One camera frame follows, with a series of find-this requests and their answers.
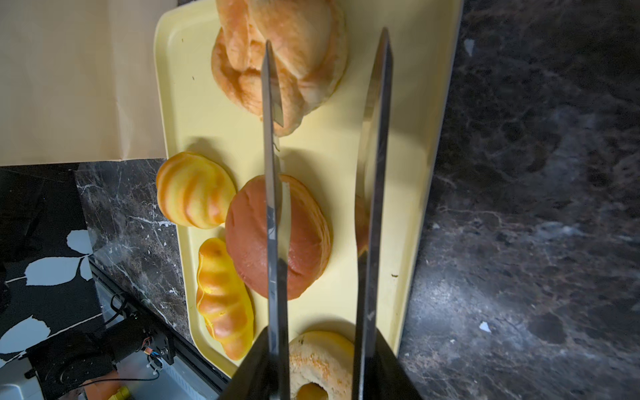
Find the yellow croissant bread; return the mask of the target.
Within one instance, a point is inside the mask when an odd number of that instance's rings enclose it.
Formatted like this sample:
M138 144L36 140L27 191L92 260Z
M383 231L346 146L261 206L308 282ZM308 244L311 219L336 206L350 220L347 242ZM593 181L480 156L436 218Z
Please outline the yellow croissant bread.
M253 345L253 304L220 238L206 240L198 250L197 285L197 310L209 335L231 360L244 358Z

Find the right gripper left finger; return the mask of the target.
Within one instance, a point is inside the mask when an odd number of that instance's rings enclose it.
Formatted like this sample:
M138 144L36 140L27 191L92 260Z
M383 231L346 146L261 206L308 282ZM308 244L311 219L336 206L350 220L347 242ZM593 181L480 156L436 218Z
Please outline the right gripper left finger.
M221 399L289 399L288 248L290 193L279 176L274 125L283 124L278 72L270 41L261 71L267 225L268 326L219 396Z

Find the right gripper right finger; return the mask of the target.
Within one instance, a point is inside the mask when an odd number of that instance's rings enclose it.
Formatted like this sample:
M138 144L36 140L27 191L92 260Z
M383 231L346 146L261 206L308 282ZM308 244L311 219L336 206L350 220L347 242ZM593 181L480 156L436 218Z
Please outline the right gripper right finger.
M420 399L421 396L377 328L383 196L393 86L393 52L383 28L363 112L355 183L358 300L353 399Z

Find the striped yellow round bun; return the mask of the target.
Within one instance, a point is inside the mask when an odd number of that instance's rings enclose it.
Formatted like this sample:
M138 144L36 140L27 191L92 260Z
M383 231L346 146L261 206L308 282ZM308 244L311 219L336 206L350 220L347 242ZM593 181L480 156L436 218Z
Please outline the striped yellow round bun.
M172 223L212 229L225 223L233 197L233 180L217 163L199 153L169 158L156 176L158 206Z

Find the round brown bun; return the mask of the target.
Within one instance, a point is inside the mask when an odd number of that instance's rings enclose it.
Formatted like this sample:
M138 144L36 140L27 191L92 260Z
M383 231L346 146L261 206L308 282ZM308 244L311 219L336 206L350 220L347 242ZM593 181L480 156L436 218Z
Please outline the round brown bun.
M292 232L288 255L288 299L299 298L324 273L332 251L328 222L311 192L282 174L292 197ZM225 223L226 245L235 269L251 290L268 296L266 183L248 181L234 196Z

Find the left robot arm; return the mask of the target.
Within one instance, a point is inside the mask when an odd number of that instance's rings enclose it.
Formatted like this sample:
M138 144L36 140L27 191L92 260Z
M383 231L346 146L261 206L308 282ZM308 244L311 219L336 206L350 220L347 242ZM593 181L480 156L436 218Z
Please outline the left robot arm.
M1 333L1 398L59 399L94 384L148 382L108 376L135 353L143 353L155 373L172 365L176 353L169 329L141 309L115 308L95 329L77 324L56 333L30 316Z

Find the brown paper bag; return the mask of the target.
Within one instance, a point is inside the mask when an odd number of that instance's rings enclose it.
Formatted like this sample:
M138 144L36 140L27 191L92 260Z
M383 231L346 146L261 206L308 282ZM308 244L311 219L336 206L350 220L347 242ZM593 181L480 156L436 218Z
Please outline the brown paper bag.
M153 42L176 6L2 2L2 165L163 157Z

